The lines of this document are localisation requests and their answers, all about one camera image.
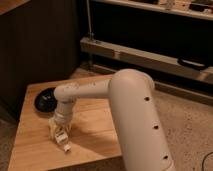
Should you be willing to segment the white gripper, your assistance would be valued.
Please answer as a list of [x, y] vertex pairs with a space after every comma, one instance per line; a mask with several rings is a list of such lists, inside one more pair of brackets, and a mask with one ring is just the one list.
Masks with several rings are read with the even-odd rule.
[[51, 139], [55, 138], [55, 133], [58, 129], [63, 128], [67, 136], [69, 137], [71, 134], [71, 117], [64, 116], [53, 116], [49, 119], [49, 132]]

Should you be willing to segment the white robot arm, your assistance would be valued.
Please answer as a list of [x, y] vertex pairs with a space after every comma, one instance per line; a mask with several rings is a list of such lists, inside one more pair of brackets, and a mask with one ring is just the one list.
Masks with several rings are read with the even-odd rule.
[[161, 127], [152, 92], [152, 78], [123, 69], [103, 81], [61, 84], [54, 90], [57, 105], [49, 120], [51, 138], [66, 151], [72, 107], [78, 98], [106, 98], [127, 171], [176, 171]]

